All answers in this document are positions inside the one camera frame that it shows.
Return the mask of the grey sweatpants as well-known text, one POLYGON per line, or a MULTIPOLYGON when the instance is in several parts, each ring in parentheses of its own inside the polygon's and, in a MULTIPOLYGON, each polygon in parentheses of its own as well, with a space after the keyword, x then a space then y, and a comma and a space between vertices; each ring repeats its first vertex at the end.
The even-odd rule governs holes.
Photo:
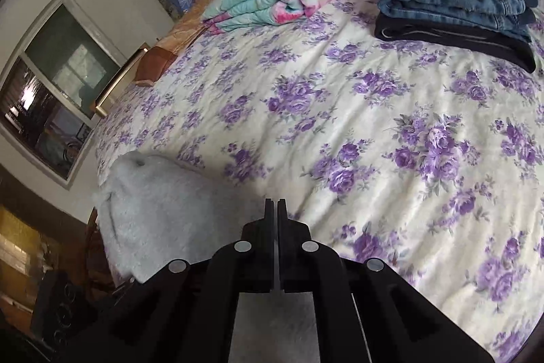
MULTIPOLYGON (((105 252, 120 279, 144 283, 173 259, 197 263, 238 241, 264 200, 164 156, 119 156, 95 196, 105 252)), ((316 362, 312 295, 240 298, 232 362, 316 362)))

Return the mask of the purple floral bedspread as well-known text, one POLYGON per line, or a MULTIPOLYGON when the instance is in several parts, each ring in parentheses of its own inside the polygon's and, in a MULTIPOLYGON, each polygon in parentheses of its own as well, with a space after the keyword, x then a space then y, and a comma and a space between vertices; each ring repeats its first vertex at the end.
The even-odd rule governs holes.
POLYGON ((377 0, 203 35, 98 127, 98 176, 161 154, 285 199, 312 235, 384 259, 498 362, 543 314, 543 71, 373 35, 377 0))

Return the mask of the brown orange pillow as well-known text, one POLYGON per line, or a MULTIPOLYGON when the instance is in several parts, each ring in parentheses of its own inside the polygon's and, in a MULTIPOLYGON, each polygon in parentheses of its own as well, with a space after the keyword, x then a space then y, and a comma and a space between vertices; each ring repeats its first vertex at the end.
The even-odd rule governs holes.
POLYGON ((201 17, 212 1, 214 0, 195 0, 167 35, 146 52, 137 64, 134 79, 137 86, 153 86, 177 57, 206 31, 201 17))

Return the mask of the folded black garment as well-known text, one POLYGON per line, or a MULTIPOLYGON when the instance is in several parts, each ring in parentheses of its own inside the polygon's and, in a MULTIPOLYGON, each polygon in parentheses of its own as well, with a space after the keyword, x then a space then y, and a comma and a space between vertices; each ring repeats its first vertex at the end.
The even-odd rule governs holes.
POLYGON ((385 42, 421 40, 467 49, 511 62, 528 74, 536 70, 535 58, 527 39, 478 27, 396 18, 380 13, 376 18, 374 36, 385 42))

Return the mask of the window with white frame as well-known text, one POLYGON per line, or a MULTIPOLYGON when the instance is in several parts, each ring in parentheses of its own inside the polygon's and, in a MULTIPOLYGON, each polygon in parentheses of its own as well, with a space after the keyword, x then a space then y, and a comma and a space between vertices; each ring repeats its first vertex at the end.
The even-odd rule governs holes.
POLYGON ((52 0, 31 23, 1 76, 1 134, 67 189, 98 120, 93 104, 123 54, 75 0, 52 0))

